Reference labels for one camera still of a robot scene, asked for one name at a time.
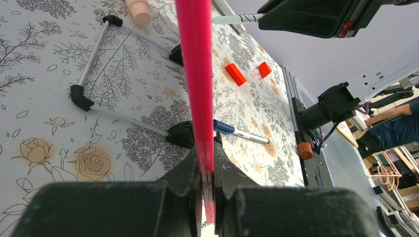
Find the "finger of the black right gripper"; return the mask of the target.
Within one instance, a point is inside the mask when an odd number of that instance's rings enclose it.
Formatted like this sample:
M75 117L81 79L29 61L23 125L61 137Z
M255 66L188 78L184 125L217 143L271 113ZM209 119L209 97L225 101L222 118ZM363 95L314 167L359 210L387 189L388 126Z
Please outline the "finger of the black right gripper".
M267 31L285 31L317 38L329 39L336 35L343 20L342 10L328 7L276 7L270 11L259 10L264 16L258 27Z
M344 9L353 3L353 0L269 0L257 12L302 10L310 13L340 15Z

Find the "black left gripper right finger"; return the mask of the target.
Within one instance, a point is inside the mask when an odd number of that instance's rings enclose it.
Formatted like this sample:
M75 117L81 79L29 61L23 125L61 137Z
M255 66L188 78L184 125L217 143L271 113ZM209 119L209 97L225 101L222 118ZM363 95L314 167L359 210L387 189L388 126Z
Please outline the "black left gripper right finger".
M378 237L379 225L355 192L264 187L231 162L214 139L215 233L220 237Z

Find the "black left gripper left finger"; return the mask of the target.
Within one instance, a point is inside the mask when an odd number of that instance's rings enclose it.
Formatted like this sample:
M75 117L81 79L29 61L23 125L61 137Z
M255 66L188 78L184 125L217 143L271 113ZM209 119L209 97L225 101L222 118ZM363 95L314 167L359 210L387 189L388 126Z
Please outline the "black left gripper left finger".
M202 197L197 152L151 182L59 182L43 186L14 237L198 237Z

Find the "pink framed whiteboard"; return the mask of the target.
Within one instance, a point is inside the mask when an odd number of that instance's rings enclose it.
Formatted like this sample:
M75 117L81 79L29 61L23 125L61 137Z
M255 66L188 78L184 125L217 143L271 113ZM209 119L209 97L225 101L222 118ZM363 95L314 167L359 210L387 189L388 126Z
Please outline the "pink framed whiteboard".
M212 105L211 2L175 2L181 53L190 101L195 146L208 223L215 223L213 198L214 138Z

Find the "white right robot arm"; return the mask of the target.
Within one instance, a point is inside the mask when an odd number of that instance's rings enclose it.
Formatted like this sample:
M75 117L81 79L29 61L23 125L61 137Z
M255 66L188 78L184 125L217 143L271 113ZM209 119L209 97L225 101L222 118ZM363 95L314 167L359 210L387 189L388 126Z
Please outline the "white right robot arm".
M383 5L405 6L409 0L270 0L258 12L262 30L287 31L323 39L352 38L367 27ZM332 86L309 108L293 98L296 128L315 130L339 124L379 92L419 69L419 48L412 46L370 71Z

